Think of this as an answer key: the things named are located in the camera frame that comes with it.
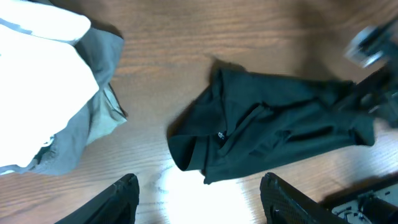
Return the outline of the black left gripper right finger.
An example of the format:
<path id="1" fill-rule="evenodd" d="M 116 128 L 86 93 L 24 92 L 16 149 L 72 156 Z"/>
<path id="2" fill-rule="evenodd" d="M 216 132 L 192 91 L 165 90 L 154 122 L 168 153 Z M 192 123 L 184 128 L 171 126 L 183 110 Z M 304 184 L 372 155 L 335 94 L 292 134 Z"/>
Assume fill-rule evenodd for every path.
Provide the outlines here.
<path id="1" fill-rule="evenodd" d="M 261 180 L 261 202 L 268 224 L 346 224 L 278 175 Z"/>

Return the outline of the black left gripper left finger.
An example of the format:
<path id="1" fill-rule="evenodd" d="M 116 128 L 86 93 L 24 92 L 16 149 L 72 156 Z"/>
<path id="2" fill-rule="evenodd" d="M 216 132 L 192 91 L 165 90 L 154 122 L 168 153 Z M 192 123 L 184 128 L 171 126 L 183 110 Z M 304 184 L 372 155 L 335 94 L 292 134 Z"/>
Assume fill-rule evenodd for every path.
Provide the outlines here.
<path id="1" fill-rule="evenodd" d="M 126 174 L 57 224 L 134 224 L 139 193 L 137 176 Z"/>

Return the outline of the black t-shirt with logo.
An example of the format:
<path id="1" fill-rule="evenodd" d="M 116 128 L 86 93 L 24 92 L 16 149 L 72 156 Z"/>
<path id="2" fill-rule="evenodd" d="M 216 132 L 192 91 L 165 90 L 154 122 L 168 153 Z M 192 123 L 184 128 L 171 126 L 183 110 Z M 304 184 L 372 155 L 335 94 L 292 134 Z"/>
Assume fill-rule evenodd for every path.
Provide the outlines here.
<path id="1" fill-rule="evenodd" d="M 219 68 L 169 136 L 170 154 L 180 170 L 200 170 L 211 184 L 372 146 L 372 117 L 334 109 L 352 86 Z"/>

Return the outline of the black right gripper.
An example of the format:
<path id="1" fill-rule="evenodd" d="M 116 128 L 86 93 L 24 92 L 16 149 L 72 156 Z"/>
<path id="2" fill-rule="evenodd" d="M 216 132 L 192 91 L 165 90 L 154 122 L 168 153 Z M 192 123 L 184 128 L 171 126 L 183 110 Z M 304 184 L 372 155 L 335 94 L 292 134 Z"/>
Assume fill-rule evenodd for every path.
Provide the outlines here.
<path id="1" fill-rule="evenodd" d="M 396 128 L 397 70 L 386 65 L 373 72 L 338 101 L 338 109 L 365 113 Z"/>

